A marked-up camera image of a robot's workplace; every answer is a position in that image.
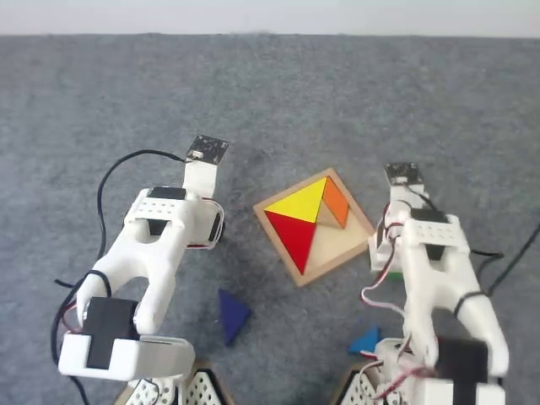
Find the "perforated base plate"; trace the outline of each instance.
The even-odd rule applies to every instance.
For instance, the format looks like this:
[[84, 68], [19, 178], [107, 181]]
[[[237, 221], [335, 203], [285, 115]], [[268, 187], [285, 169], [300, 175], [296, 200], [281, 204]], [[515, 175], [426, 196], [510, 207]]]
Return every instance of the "perforated base plate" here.
[[197, 371], [183, 401], [171, 378], [132, 381], [130, 385], [134, 388], [129, 398], [115, 405], [227, 405], [210, 370]]
[[341, 401], [338, 402], [339, 405], [373, 404], [371, 398], [375, 395], [375, 390], [365, 374], [360, 376], [360, 373], [355, 371], [350, 379], [348, 387], [345, 387], [345, 389], [347, 391], [342, 395]]
[[[375, 397], [375, 389], [371, 381], [383, 381], [381, 367], [371, 368], [366, 374], [360, 375], [359, 369], [354, 367], [350, 370], [348, 379], [343, 385], [341, 393], [334, 397], [332, 405], [374, 405], [371, 398]], [[386, 389], [390, 382], [383, 383], [382, 390]], [[408, 397], [404, 392], [393, 391], [386, 397], [389, 405], [408, 405]]]
[[210, 374], [198, 371], [186, 391], [186, 405], [225, 405]]

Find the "wooden frame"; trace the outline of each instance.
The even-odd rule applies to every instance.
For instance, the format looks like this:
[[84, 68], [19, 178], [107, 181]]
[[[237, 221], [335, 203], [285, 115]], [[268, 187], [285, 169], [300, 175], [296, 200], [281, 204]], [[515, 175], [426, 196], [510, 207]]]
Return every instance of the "wooden frame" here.
[[[275, 203], [276, 201], [279, 201], [287, 197], [288, 195], [294, 192], [297, 192], [298, 190], [306, 186], [309, 186], [315, 181], [318, 181], [327, 176], [329, 176], [333, 180], [333, 182], [336, 184], [339, 191], [343, 194], [343, 196], [347, 200], [348, 206], [350, 209], [349, 215], [351, 213], [354, 215], [354, 217], [358, 220], [358, 223], [364, 232], [359, 237], [359, 243], [357, 245], [342, 252], [338, 256], [333, 257], [327, 262], [322, 263], [320, 266], [316, 268], [312, 268], [309, 272], [302, 275], [299, 269], [294, 264], [293, 259], [289, 255], [287, 249], [285, 248], [283, 242], [281, 241], [278, 234], [274, 230], [272, 224], [268, 220], [267, 215], [264, 212], [264, 208]], [[304, 181], [301, 181], [300, 183], [288, 188], [287, 190], [279, 192], [278, 194], [256, 204], [253, 207], [253, 210], [255, 211], [255, 214], [259, 222], [261, 223], [262, 227], [264, 228], [265, 232], [267, 233], [268, 237], [270, 238], [270, 241], [273, 243], [274, 247], [278, 251], [278, 254], [281, 256], [293, 280], [296, 282], [296, 285], [299, 287], [312, 282], [313, 280], [330, 272], [337, 266], [345, 263], [346, 261], [350, 260], [351, 258], [365, 251], [368, 247], [368, 238], [375, 233], [375, 229], [373, 228], [373, 225], [371, 225], [370, 221], [367, 219], [367, 217], [365, 216], [360, 206], [356, 203], [353, 196], [348, 191], [347, 187], [343, 184], [338, 173], [332, 168], [326, 169], [319, 174], [313, 175], [312, 177], [305, 179]]]

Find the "yellow triangle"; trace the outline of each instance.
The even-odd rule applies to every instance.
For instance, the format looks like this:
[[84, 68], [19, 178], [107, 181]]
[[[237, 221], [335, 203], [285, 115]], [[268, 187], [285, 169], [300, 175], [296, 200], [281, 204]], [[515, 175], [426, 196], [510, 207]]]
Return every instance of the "yellow triangle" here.
[[324, 177], [276, 201], [274, 204], [264, 208], [264, 210], [315, 223], [326, 183], [327, 178]]

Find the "white wall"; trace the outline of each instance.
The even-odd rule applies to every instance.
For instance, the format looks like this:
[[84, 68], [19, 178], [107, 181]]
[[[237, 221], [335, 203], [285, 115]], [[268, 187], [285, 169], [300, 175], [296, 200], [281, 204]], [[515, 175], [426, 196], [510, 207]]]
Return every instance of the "white wall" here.
[[0, 34], [540, 37], [540, 0], [0, 0]]

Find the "puzzle piece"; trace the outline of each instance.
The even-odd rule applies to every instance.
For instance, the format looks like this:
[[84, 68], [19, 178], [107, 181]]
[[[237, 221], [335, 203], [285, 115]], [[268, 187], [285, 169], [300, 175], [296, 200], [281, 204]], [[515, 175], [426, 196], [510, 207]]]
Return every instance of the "puzzle piece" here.
[[224, 330], [225, 344], [229, 346], [251, 314], [251, 310], [231, 293], [219, 289], [219, 312]]
[[358, 354], [360, 351], [374, 352], [375, 346], [381, 340], [380, 331], [378, 327], [372, 327], [368, 332], [364, 333], [362, 337], [359, 337], [351, 343], [348, 347], [348, 352], [351, 354]]
[[316, 224], [278, 213], [266, 213], [266, 215], [300, 274], [304, 274]]
[[333, 180], [328, 177], [327, 183], [324, 187], [324, 193], [322, 195], [322, 201], [328, 206], [334, 217], [341, 225], [341, 228], [345, 228], [347, 224], [348, 216], [348, 202], [343, 194], [339, 191], [338, 186]]
[[264, 208], [267, 213], [315, 223], [327, 178], [324, 177]]

